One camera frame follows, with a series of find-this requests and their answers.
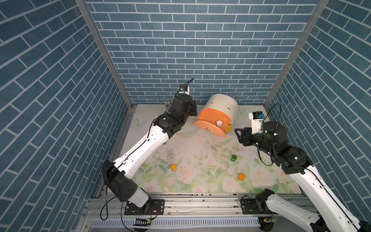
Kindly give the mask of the yellow drawer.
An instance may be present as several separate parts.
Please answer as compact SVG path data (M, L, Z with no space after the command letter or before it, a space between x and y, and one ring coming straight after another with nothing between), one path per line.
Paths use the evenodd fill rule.
M225 134L228 134L232 131L232 128L233 128L233 125L232 124L229 124L226 131L225 131Z

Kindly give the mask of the pink orange top drawer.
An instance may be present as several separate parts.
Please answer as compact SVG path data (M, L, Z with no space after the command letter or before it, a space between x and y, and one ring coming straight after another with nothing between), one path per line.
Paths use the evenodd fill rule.
M223 122L223 125L221 128L216 125L216 122L218 120L221 120ZM230 117L227 116L225 113L215 110L215 109L207 108L207 109L203 109L200 112L200 115L198 116L198 118L193 124L214 135L220 136L222 138L226 138L225 131L228 125L232 124L232 121Z

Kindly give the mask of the white paint can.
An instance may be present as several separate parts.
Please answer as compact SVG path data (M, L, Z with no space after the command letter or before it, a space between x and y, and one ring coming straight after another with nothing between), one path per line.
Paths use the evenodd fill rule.
M216 125L218 126L218 127L222 127L222 125L223 125L223 122L221 121L221 120L218 120L217 122L216 122Z

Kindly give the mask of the white round drawer cabinet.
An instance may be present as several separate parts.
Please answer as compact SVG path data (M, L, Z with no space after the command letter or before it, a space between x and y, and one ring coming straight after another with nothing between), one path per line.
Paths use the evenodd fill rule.
M225 113L230 117L232 124L234 124L235 118L237 116L238 104L230 96L224 94L214 94L210 97L203 109L215 109Z

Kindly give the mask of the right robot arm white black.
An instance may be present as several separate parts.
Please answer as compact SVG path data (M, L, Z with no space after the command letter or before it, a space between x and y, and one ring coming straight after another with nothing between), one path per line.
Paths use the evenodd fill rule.
M235 129L239 143L255 146L271 158L273 164L289 175L310 199L317 212L304 210L270 189L256 195L259 212L276 213L307 232L369 232L370 223L354 216L325 184L304 150L288 144L287 130L278 122L268 121L256 127Z

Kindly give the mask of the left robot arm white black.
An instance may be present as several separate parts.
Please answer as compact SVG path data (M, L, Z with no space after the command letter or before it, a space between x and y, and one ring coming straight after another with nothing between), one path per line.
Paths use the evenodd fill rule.
M197 104L189 94L180 93L170 110L152 122L148 132L131 149L116 158L106 160L101 173L108 189L121 201L138 208L149 208L150 196L132 180L133 176L155 150L173 137L190 116L197 115Z

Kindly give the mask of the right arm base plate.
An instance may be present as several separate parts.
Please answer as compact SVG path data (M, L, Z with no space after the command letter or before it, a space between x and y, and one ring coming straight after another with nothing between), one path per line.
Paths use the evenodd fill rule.
M243 198L240 200L241 209L244 215L271 215L272 212L268 209L260 210L256 204L256 199Z

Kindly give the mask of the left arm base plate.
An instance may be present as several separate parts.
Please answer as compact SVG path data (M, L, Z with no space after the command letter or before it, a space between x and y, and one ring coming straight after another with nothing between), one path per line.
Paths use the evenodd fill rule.
M163 199L149 199L142 207L138 207L134 203L127 202L124 215L163 215L164 205L165 200Z

